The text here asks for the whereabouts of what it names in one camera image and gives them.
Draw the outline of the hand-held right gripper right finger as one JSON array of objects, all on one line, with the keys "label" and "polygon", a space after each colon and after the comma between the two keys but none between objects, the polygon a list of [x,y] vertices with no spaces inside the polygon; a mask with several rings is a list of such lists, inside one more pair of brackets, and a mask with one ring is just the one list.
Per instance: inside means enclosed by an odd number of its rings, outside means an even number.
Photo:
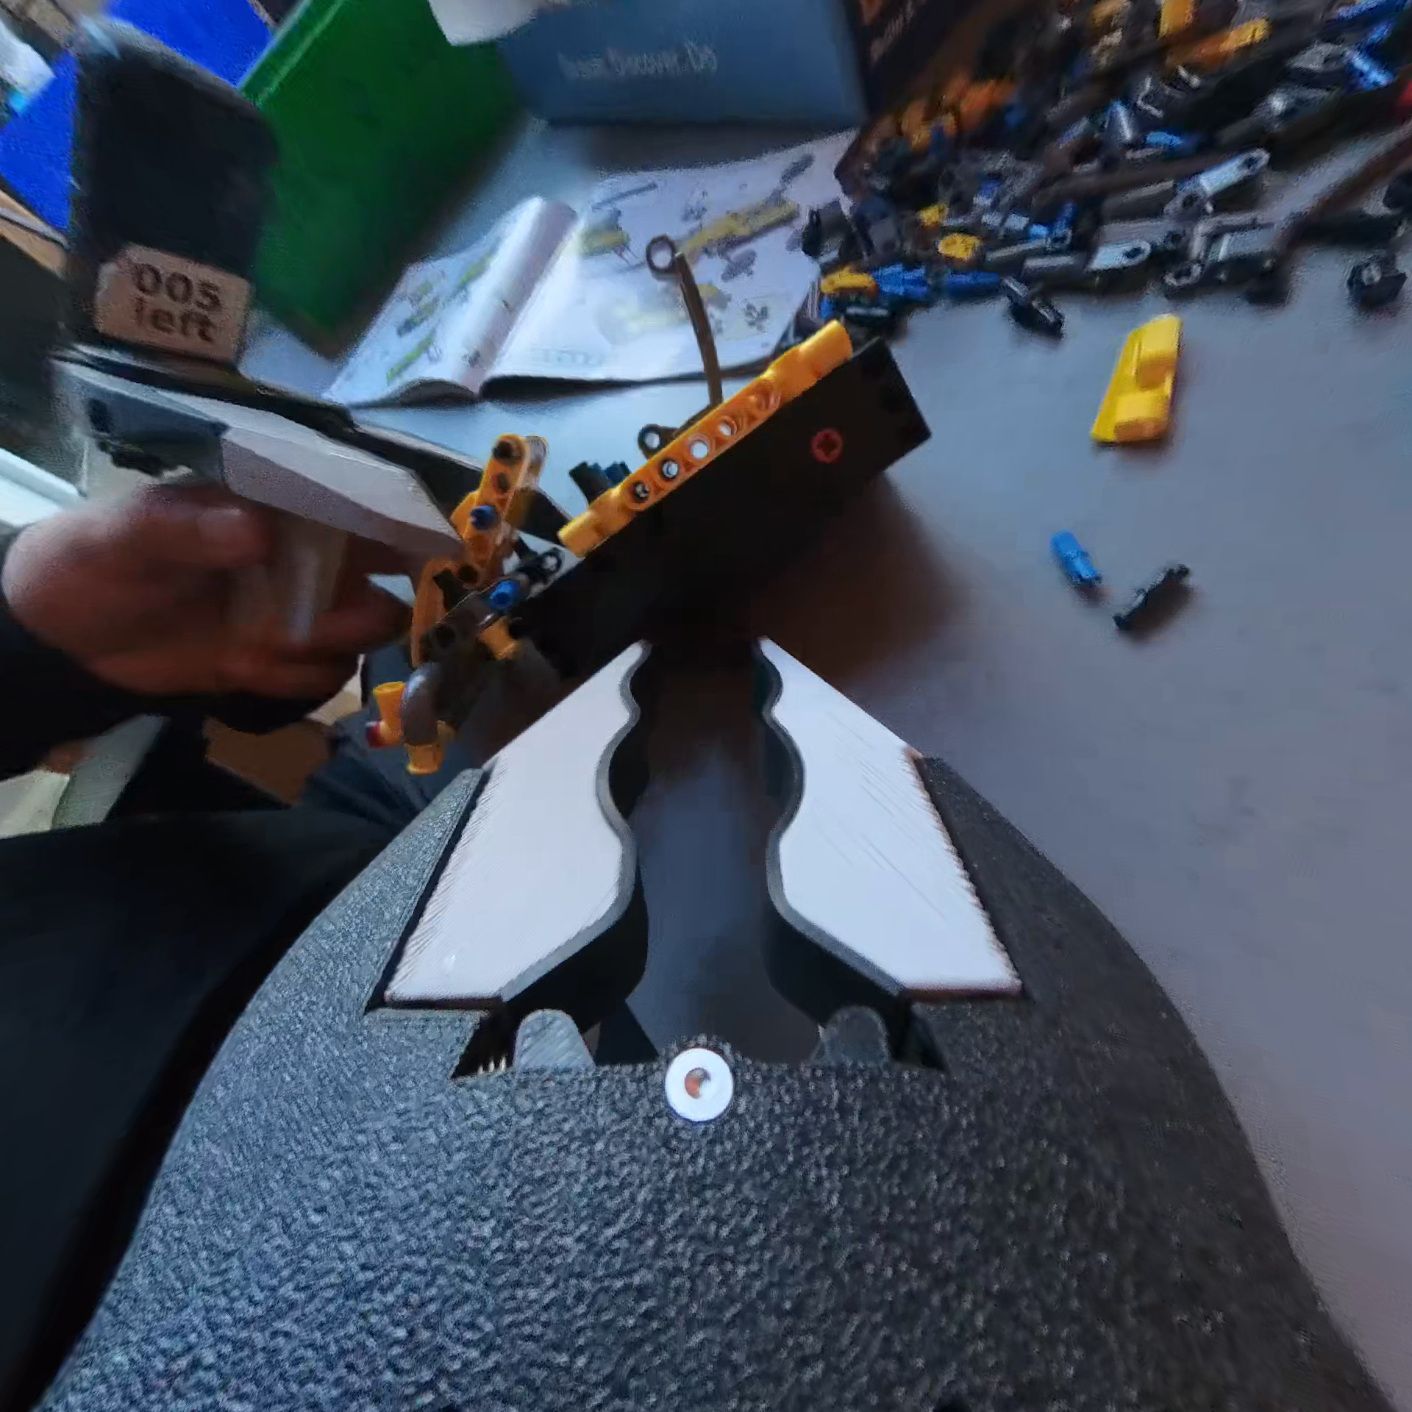
[{"label": "hand-held right gripper right finger", "polygon": [[926,790],[921,757],[778,643],[756,643],[781,750],[766,844],[788,930],[889,999],[1005,997],[1022,980]]}]

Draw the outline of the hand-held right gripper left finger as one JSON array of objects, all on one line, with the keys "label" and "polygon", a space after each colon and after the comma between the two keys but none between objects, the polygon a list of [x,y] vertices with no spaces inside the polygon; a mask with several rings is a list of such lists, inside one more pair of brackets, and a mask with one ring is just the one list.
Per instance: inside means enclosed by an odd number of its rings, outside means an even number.
[{"label": "hand-held right gripper left finger", "polygon": [[610,789],[642,722],[635,643],[495,752],[395,952],[391,1007],[551,1007],[529,1001],[626,912],[637,851]]}]

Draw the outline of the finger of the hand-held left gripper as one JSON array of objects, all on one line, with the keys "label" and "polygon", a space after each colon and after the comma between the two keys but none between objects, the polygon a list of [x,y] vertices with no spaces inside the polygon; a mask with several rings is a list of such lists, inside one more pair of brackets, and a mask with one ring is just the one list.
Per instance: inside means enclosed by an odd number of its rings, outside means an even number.
[{"label": "finger of the hand-held left gripper", "polygon": [[450,520],[396,464],[322,436],[225,429],[218,444],[223,485],[247,501],[416,559],[460,550]]},{"label": "finger of the hand-held left gripper", "polygon": [[[514,439],[495,436],[484,448],[484,458],[474,458],[421,436],[361,424],[341,411],[329,414],[329,436],[408,471],[447,518],[479,490],[484,476],[494,479],[505,471],[507,463],[499,458],[500,444]],[[541,488],[521,495],[510,518],[521,535],[549,543],[558,543],[559,530],[568,520],[563,508]]]}]

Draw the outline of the yellow grey toy vehicle model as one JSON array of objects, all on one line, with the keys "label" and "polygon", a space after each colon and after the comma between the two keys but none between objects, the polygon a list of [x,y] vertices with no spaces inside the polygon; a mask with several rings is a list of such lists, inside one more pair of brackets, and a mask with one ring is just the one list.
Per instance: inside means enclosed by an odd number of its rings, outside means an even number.
[{"label": "yellow grey toy vehicle model", "polygon": [[542,443],[502,436],[418,575],[410,674],[369,691],[366,745],[431,775],[492,671],[586,678],[774,574],[929,437],[890,347],[850,333],[823,323],[635,468],[574,468],[571,520],[536,506]]}]

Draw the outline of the person's left hand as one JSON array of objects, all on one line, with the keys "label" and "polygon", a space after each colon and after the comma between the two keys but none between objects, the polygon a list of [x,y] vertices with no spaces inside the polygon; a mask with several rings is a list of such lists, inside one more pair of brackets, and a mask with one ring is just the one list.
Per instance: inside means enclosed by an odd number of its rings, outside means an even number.
[{"label": "person's left hand", "polygon": [[3,599],[40,643],[95,680],[147,696],[253,695],[322,703],[410,614],[369,582],[398,560],[346,552],[329,607],[299,641],[238,616],[236,579],[275,555],[272,510],[226,490],[146,485],[33,523],[3,565]]}]

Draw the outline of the blue plastic bin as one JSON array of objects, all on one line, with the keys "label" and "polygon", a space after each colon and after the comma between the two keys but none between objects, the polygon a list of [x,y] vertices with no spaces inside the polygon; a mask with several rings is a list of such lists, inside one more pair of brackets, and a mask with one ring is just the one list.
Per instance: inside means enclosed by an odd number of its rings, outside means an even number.
[{"label": "blue plastic bin", "polygon": [[[238,84],[270,44],[289,4],[114,2],[100,21],[126,24],[218,79]],[[48,79],[5,115],[3,187],[42,222],[65,227],[77,93],[75,41],[52,59]]]}]

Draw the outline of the open instruction booklet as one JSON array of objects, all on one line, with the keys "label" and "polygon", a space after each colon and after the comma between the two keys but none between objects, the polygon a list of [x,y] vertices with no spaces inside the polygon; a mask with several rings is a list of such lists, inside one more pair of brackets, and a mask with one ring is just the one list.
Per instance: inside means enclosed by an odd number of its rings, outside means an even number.
[{"label": "open instruction booklet", "polygon": [[749,162],[621,172],[581,211],[532,197],[460,253],[411,264],[324,397],[347,411],[482,395],[495,380],[643,384],[700,357],[652,239],[687,261],[717,362],[768,360],[815,283],[806,216],[840,197],[845,133]]}]

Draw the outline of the green plastic bin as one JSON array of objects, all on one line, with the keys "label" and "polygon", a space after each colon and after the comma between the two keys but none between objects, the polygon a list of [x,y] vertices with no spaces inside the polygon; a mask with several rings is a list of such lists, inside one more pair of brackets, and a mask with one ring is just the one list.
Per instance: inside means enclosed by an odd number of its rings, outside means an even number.
[{"label": "green plastic bin", "polygon": [[519,113],[499,51],[425,2],[304,2],[240,83],[277,160],[258,308],[321,352],[389,293]]}]

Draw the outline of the black pin piece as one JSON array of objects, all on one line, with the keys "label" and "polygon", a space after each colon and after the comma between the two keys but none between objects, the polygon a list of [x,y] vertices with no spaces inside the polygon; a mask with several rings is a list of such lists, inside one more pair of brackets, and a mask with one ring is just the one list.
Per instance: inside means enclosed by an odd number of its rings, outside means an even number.
[{"label": "black pin piece", "polygon": [[1112,614],[1112,626],[1122,634],[1146,634],[1166,622],[1190,594],[1190,567],[1164,565],[1129,602]]}]

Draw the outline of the person's black clothed body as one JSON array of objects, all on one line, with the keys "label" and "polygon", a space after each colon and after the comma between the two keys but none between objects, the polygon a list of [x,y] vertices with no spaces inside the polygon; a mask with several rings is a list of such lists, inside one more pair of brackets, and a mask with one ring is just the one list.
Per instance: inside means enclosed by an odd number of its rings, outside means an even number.
[{"label": "person's black clothed body", "polygon": [[344,732],[282,804],[168,727],[104,821],[3,841],[3,1409],[94,1315],[247,1002],[425,806]]}]

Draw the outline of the blue kit box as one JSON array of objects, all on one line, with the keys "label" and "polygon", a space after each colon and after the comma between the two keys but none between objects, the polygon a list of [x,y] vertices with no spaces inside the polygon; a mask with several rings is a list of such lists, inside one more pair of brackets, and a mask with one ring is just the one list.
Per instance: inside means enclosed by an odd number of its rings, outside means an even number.
[{"label": "blue kit box", "polygon": [[445,39],[489,44],[554,126],[845,130],[998,24],[1053,4],[431,2]]}]

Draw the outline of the yellow panel piece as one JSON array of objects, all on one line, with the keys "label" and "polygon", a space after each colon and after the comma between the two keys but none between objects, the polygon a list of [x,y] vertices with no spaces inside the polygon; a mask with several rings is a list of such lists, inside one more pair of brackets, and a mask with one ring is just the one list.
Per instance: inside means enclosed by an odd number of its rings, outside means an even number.
[{"label": "yellow panel piece", "polygon": [[1166,437],[1181,333],[1180,316],[1161,315],[1126,335],[1089,429],[1092,443],[1129,448]]}]

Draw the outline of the pile of small building parts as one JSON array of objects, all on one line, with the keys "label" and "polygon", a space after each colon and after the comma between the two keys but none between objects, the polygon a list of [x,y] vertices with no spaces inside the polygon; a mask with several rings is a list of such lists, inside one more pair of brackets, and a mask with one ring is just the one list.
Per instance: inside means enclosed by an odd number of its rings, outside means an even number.
[{"label": "pile of small building parts", "polygon": [[1408,66],[1408,4],[1013,17],[858,132],[803,224],[800,328],[998,301],[1057,340],[1058,293],[1149,285],[1277,306],[1306,246],[1390,254],[1406,290]]}]

